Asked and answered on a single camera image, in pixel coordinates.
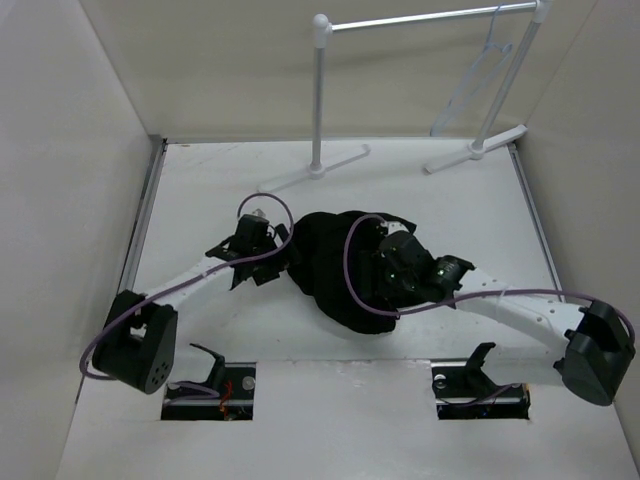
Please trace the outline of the black trousers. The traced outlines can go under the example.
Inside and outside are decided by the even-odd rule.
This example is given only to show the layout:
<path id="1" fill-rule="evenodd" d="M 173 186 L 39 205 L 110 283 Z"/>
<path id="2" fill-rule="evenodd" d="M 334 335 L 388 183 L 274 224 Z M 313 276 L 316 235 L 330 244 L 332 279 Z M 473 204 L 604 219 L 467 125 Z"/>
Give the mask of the black trousers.
<path id="1" fill-rule="evenodd" d="M 353 223 L 366 215 L 362 211 L 343 213 L 313 212 L 301 217 L 294 226 L 292 243 L 301 261 L 288 274 L 327 317 L 347 329 L 364 335 L 393 332 L 398 317 L 375 315 L 362 309 L 351 297 L 343 271 L 343 249 Z M 360 252 L 375 251 L 383 238 L 379 220 L 359 224 L 349 246 L 349 275 L 356 287 Z"/>

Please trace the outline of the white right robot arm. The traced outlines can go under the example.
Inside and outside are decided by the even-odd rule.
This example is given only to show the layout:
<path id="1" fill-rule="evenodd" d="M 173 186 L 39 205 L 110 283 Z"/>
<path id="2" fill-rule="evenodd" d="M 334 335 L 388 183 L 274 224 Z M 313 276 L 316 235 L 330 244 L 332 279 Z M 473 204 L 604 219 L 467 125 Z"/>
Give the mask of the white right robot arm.
<path id="1" fill-rule="evenodd" d="M 479 344 L 458 371 L 473 396 L 517 384 L 562 385 L 598 406 L 613 403 L 636 355 L 635 332 L 615 307 L 550 289 L 517 289 L 455 256 L 433 257 L 398 222 L 379 228 L 376 294 L 402 314 L 451 307 L 534 340 L 529 347 Z"/>

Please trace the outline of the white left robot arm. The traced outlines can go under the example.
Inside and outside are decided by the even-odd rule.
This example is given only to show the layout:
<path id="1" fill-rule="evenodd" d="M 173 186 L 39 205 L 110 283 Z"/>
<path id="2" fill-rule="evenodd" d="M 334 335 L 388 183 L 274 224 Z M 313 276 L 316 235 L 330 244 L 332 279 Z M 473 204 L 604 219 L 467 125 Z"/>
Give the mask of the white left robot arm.
<path id="1" fill-rule="evenodd" d="M 298 263 L 293 230 L 293 222 L 272 226 L 244 214 L 234 234 L 174 279 L 143 293 L 118 293 L 89 347 L 91 366 L 144 394 L 158 391 L 171 378 L 179 322 L 245 281 L 262 286 Z"/>

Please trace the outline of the white clothes rack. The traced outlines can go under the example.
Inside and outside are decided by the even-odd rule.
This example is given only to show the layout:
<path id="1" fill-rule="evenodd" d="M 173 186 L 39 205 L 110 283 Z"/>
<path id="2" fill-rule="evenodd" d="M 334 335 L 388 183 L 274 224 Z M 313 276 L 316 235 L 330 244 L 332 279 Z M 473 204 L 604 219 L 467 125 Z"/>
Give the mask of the white clothes rack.
<path id="1" fill-rule="evenodd" d="M 461 138 L 450 153 L 429 153 L 422 170 L 433 174 L 522 138 L 522 121 L 500 126 L 499 115 L 526 55 L 551 11 L 549 1 L 483 1 L 430 13 L 341 21 L 311 21 L 310 145 L 302 165 L 258 184 L 276 193 L 321 180 L 372 152 L 376 136 L 432 137 L 430 128 L 480 54 L 496 7 L 495 40 L 512 42 L 511 59 L 442 134 Z"/>

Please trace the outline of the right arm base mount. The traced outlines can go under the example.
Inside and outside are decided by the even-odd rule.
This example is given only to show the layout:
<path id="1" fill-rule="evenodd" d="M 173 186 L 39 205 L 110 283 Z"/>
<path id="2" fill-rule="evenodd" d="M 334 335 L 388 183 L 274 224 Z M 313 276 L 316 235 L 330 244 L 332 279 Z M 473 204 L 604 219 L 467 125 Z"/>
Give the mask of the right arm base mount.
<path id="1" fill-rule="evenodd" d="M 528 420 L 530 393 L 523 384 L 498 385 L 483 371 L 493 342 L 470 357 L 431 363 L 432 391 L 439 420 Z"/>

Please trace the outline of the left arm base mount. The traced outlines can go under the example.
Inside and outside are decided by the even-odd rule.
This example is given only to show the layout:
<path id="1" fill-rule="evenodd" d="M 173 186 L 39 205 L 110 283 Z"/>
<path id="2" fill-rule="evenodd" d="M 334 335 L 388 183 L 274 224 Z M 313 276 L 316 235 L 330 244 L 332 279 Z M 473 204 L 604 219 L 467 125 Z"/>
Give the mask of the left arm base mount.
<path id="1" fill-rule="evenodd" d="M 256 383 L 256 363 L 229 362 L 222 354 L 191 343 L 176 354 L 160 419 L 251 421 Z"/>

